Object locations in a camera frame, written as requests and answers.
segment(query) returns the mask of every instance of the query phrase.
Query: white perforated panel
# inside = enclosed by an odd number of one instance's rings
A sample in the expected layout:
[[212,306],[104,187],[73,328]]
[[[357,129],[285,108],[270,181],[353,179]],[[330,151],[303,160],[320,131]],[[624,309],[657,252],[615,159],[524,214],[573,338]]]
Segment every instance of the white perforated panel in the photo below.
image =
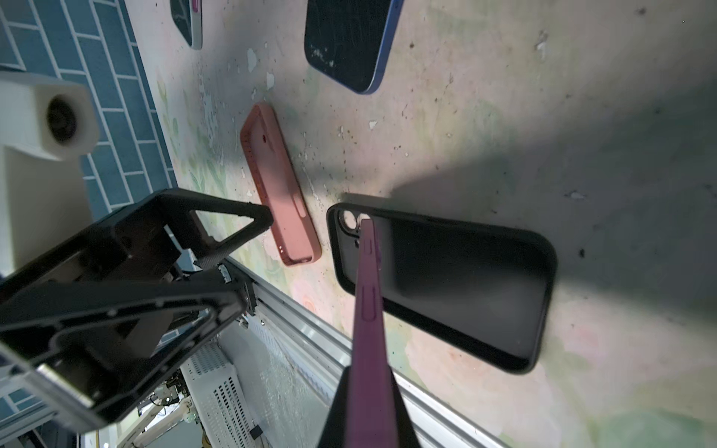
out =
[[237,371],[217,343],[205,344],[181,371],[212,448],[255,448]]

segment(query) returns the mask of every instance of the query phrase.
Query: blue tile wall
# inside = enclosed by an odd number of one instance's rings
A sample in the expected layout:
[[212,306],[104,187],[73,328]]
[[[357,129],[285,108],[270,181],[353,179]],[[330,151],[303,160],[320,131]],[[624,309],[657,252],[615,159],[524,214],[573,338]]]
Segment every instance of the blue tile wall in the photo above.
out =
[[[100,142],[80,163],[94,219],[177,186],[124,0],[0,0],[0,22],[0,66],[90,89]],[[193,269],[187,251],[179,263]],[[0,396],[0,426],[37,403]]]

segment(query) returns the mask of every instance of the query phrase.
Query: black smartphone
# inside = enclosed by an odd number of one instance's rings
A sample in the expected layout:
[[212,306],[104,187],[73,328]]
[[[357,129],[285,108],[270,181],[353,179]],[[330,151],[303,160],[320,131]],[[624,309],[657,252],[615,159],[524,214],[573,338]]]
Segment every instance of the black smartphone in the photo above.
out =
[[375,92],[402,5],[403,0],[308,0],[306,60],[356,93]]
[[169,0],[172,20],[192,49],[201,49],[201,0]]

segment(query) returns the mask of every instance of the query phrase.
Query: black phone case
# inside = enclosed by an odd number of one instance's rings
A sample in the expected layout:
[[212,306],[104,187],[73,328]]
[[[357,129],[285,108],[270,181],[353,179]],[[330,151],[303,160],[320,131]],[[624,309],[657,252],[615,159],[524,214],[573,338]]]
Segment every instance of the black phone case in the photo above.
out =
[[381,250],[384,309],[509,373],[534,366],[557,258],[527,230],[339,203],[326,212],[336,278],[356,289],[359,231],[341,216],[366,214]]

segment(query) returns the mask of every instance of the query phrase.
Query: white grout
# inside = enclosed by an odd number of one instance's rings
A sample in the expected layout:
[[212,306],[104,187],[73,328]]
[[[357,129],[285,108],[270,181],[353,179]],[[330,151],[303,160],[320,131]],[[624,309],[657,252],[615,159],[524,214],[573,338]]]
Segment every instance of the white grout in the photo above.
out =
[[[90,76],[90,71],[87,69],[87,61],[85,61],[85,55],[82,53],[82,48],[80,47],[80,41],[77,38],[77,33],[75,33],[75,25],[72,24],[72,20],[70,19],[70,12],[67,10],[67,4],[65,3],[65,0],[60,0],[60,5],[62,5],[62,11],[65,13],[65,20],[67,20],[67,24],[70,26],[70,33],[72,34],[72,39],[75,41],[75,47],[77,48],[77,53],[80,56],[80,64],[82,64],[82,69],[87,73],[88,78],[88,85],[90,86],[90,93],[92,94],[92,98],[95,101],[95,106],[98,110],[101,110],[100,106],[100,99],[97,96],[97,90],[95,89],[95,83],[92,81],[92,76]],[[110,145],[110,149],[112,150],[112,155],[115,158],[115,163],[117,164],[118,169],[122,169],[122,163],[120,163],[120,157],[117,155],[117,148],[115,148],[115,142],[112,139],[112,135],[110,134],[110,127],[107,126],[107,119],[105,118],[105,114],[100,112],[98,113],[100,116],[100,124],[105,129],[105,135],[107,136],[108,144]],[[92,155],[88,154],[87,158],[90,159],[90,165],[92,165],[93,172],[95,173],[95,176],[97,176],[97,171],[95,170],[94,166],[95,163],[92,161]],[[132,198],[132,192],[130,191],[130,186],[127,184],[127,179],[125,179],[124,176],[122,176],[122,182],[125,185],[125,191],[127,192],[127,197],[133,201]],[[102,191],[102,194],[105,198],[105,202],[107,203],[107,207],[109,210],[110,202],[107,200],[107,195],[105,194],[105,187],[102,184],[102,179],[97,176],[97,183],[100,186],[100,191]]]
[[97,186],[100,187],[100,195],[102,196],[102,200],[105,202],[105,207],[107,207],[107,211],[110,211],[112,210],[112,206],[110,205],[110,200],[107,199],[107,192],[105,191],[105,186],[102,185],[102,179],[100,179],[100,175],[97,173],[97,167],[95,166],[94,159],[92,159],[92,154],[88,154],[87,159],[90,161],[90,167],[95,175],[95,179],[97,180]]
[[22,58],[20,57],[20,51],[17,49],[17,44],[15,43],[15,38],[13,37],[12,33],[10,32],[10,27],[7,26],[7,20],[5,20],[5,13],[2,10],[2,6],[0,6],[0,22],[2,22],[3,28],[5,28],[5,34],[7,34],[7,39],[10,43],[10,47],[12,47],[12,52],[15,54],[15,59],[17,59],[17,64],[19,65],[20,70],[25,71],[25,63],[23,62]]
[[42,27],[42,22],[40,21],[40,15],[37,13],[37,8],[35,7],[34,0],[27,0],[28,5],[30,6],[30,9],[32,10],[32,15],[35,18],[35,22],[37,23],[38,30],[40,31],[40,36],[42,37],[42,42],[45,45],[45,49],[47,50],[47,55],[49,56],[49,61],[52,64],[52,69],[54,70],[54,75],[57,77],[60,76],[60,69],[57,68],[57,61],[54,58],[54,54],[52,53],[52,48],[49,45],[49,40],[47,39],[47,34],[44,32],[44,28]]
[[35,31],[40,29],[37,25],[23,24],[21,22],[7,22],[7,24],[9,27],[13,28],[33,29]]
[[60,73],[62,73],[63,75],[65,75],[65,74],[67,74],[67,75],[86,75],[86,73],[83,72],[82,70],[71,70],[71,69],[67,69],[67,68],[61,68]]
[[[119,11],[119,6],[118,5],[114,5],[114,6]],[[119,93],[120,101],[122,102],[122,109],[125,110],[125,117],[127,119],[127,124],[130,127],[130,134],[132,135],[132,140],[134,141],[135,149],[137,150],[137,156],[139,157],[139,162],[142,165],[142,171],[144,171],[144,178],[147,181],[147,187],[149,188],[149,192],[152,193],[154,191],[154,189],[152,188],[152,183],[150,182],[149,175],[147,174],[147,166],[144,163],[144,158],[142,157],[142,152],[139,150],[139,145],[137,144],[137,135],[134,132],[134,126],[132,125],[132,120],[130,119],[130,114],[129,114],[129,112],[127,112],[127,103],[125,103],[125,95],[122,92],[122,88],[120,87],[120,82],[117,79],[117,72],[115,71],[115,65],[112,62],[112,58],[109,57],[110,50],[107,47],[107,41],[105,40],[105,33],[102,31],[102,27],[100,25],[100,17],[97,15],[97,9],[95,8],[95,4],[92,2],[90,2],[90,10],[92,11],[92,16],[95,18],[95,25],[97,25],[97,28],[100,32],[100,40],[102,42],[102,46],[105,50],[105,53],[108,55],[107,62],[110,65],[110,71],[112,72],[112,77],[115,80],[115,86],[117,87],[117,92]],[[122,23],[122,27],[124,28],[125,22],[122,20],[122,16],[120,16],[120,22]],[[134,55],[132,53],[133,52],[130,51],[130,54],[132,55],[132,60],[134,61]],[[135,73],[137,73],[137,64],[135,64]],[[125,185],[126,185],[127,180],[124,178],[124,176],[122,177],[122,180],[125,182]]]
[[94,34],[86,34],[86,33],[75,33],[77,37],[82,37],[83,39],[92,39],[92,40],[100,40],[99,36],[95,36]]
[[[122,17],[122,10],[120,9],[119,4],[117,5],[117,14],[120,17],[120,23],[122,24],[122,30],[125,33],[125,39],[127,39],[127,42],[129,42],[130,35],[127,32],[127,25],[125,24],[124,17]],[[132,64],[134,65],[135,73],[139,76],[140,75],[139,65],[137,64],[137,60],[135,58],[134,51],[131,48],[129,50],[130,50],[130,56],[132,57]],[[144,91],[144,83],[141,81],[139,82],[139,88],[142,91],[142,99],[144,100],[144,105],[145,105],[145,108],[147,109],[147,117],[149,118],[149,123],[152,126],[152,134],[154,134],[154,140],[155,140],[155,142],[158,143],[159,136],[158,136],[157,130],[154,125],[154,119],[152,118],[152,114],[149,109],[149,101],[147,100],[147,95],[151,95],[151,92]],[[167,171],[167,161],[164,160],[164,154],[162,153],[162,148],[161,148],[160,144],[157,145],[157,151],[159,152],[159,158],[162,160],[162,168],[164,168],[164,175],[167,177],[167,185],[169,186],[169,188],[171,188],[172,180],[171,180],[171,177],[169,176],[169,171]]]

